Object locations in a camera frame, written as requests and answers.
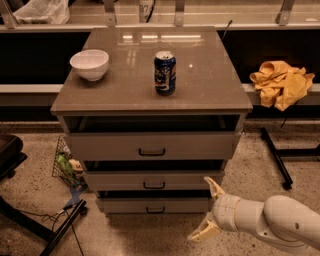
open drawer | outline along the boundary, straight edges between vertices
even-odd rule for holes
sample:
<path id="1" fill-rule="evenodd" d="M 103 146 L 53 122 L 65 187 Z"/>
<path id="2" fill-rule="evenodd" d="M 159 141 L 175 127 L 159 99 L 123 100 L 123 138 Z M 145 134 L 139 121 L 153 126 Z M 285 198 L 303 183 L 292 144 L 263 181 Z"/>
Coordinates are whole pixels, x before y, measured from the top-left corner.
<path id="1" fill-rule="evenodd" d="M 231 159 L 240 139 L 232 132 L 81 133 L 66 137 L 76 159 Z"/>

drawer handle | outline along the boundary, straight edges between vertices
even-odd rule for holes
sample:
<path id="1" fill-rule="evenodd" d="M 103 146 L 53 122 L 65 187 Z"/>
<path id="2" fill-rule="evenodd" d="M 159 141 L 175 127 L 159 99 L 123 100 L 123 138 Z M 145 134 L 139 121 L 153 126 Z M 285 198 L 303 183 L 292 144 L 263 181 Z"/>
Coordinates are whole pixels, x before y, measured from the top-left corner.
<path id="1" fill-rule="evenodd" d="M 139 148 L 139 155 L 140 156 L 163 156 L 166 153 L 166 149 L 163 148 L 161 152 L 147 152 L 143 151 L 141 148 Z"/>
<path id="2" fill-rule="evenodd" d="M 164 189 L 166 186 L 166 183 L 165 182 L 162 182 L 162 186 L 160 187 L 152 187 L 152 186 L 147 186 L 145 182 L 143 182 L 143 187 L 145 189 Z"/>
<path id="3" fill-rule="evenodd" d="M 164 213 L 165 210 L 166 210 L 165 207 L 162 207 L 162 209 L 154 209 L 154 210 L 149 210 L 149 207 L 146 207 L 146 212 L 147 212 L 148 214 Z"/>

white bowl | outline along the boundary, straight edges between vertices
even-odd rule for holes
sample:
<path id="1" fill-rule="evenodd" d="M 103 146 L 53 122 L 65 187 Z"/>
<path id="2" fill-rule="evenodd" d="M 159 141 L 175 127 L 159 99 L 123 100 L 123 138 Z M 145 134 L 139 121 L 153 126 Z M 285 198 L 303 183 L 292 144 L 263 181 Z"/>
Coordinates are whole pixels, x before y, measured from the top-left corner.
<path id="1" fill-rule="evenodd" d="M 79 76 L 89 81 L 96 81 L 107 72 L 109 55 L 101 50 L 85 50 L 73 55 L 70 64 Z"/>

cabinet top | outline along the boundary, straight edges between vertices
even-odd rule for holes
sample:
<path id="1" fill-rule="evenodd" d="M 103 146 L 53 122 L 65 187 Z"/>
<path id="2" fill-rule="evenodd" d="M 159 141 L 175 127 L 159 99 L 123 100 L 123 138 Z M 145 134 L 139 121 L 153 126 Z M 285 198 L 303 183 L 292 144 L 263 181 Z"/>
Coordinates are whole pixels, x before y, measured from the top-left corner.
<path id="1" fill-rule="evenodd" d="M 83 49 L 101 49 L 109 69 L 95 82 L 71 70 L 53 114 L 135 112 L 247 112 L 252 108 L 220 37 L 213 27 L 96 28 Z M 159 95 L 154 57 L 176 57 L 176 89 Z"/>

cable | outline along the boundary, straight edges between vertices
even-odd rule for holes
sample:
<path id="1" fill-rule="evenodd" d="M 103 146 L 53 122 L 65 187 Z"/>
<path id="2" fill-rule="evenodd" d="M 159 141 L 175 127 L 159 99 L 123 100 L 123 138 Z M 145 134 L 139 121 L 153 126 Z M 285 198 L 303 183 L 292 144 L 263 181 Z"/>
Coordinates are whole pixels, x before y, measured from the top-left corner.
<path id="1" fill-rule="evenodd" d="M 293 105 L 293 109 L 297 106 L 297 104 L 298 104 L 298 100 L 294 103 L 294 105 Z M 280 128 L 282 128 L 283 126 L 284 126 L 284 124 L 287 122 L 287 120 L 289 119 L 289 115 L 287 115 L 286 117 L 285 117 L 285 119 L 283 120 L 283 122 L 282 122 L 282 124 L 281 124 L 281 126 L 280 126 Z"/>
<path id="2" fill-rule="evenodd" d="M 153 3 L 152 3 L 152 5 L 151 5 L 151 10 L 150 10 L 150 13 L 149 13 L 149 16 L 148 16 L 148 18 L 147 18 L 147 20 L 146 20 L 146 23 L 148 23 L 149 22 L 149 20 L 151 19 L 151 16 L 152 16 L 152 13 L 153 13 L 153 9 L 154 9 L 154 6 L 156 5 L 156 0 L 153 0 Z"/>
<path id="3" fill-rule="evenodd" d="M 228 31 L 229 27 L 231 26 L 232 22 L 233 22 L 233 20 L 230 20 L 230 21 L 229 21 L 226 29 L 224 30 L 223 36 L 222 36 L 222 38 L 221 38 L 221 41 L 223 41 L 224 37 L 226 36 L 227 31 Z"/>
<path id="4" fill-rule="evenodd" d="M 65 207 L 65 208 L 71 209 L 73 206 L 74 206 L 74 205 L 71 205 L 71 206 L 68 206 L 68 207 Z M 19 210 L 19 209 L 17 209 L 17 210 L 20 211 L 20 212 L 22 212 L 22 213 L 25 213 L 25 214 L 34 215 L 34 216 L 37 216 L 37 217 L 43 217 L 42 220 L 41 220 L 42 222 L 45 222 L 45 221 L 47 221 L 47 220 L 52 221 L 53 224 L 52 224 L 52 227 L 51 227 L 51 231 L 54 232 L 54 226 L 55 226 L 55 224 L 58 222 L 58 220 L 59 220 L 59 218 L 60 218 L 61 215 L 63 215 L 63 214 L 66 213 L 67 216 L 68 216 L 68 218 L 70 218 L 69 213 L 66 211 L 67 209 L 63 209 L 63 210 L 61 210 L 60 212 L 57 212 L 57 213 L 55 213 L 55 214 L 53 214 L 53 215 L 50 215 L 50 214 L 37 214 L 37 213 L 28 212 L 28 211 L 23 211 L 23 210 Z M 83 253 L 83 251 L 82 251 L 82 248 L 81 248 L 81 245 L 80 245 L 78 236 L 77 236 L 77 234 L 76 234 L 76 232 L 75 232 L 75 230 L 74 230 L 73 224 L 71 224 L 71 228 L 72 228 L 73 234 L 74 234 L 74 236 L 75 236 L 75 238 L 76 238 L 76 241 L 77 241 L 78 247 L 79 247 L 79 249 L 80 249 L 81 255 L 84 256 L 84 253 Z"/>

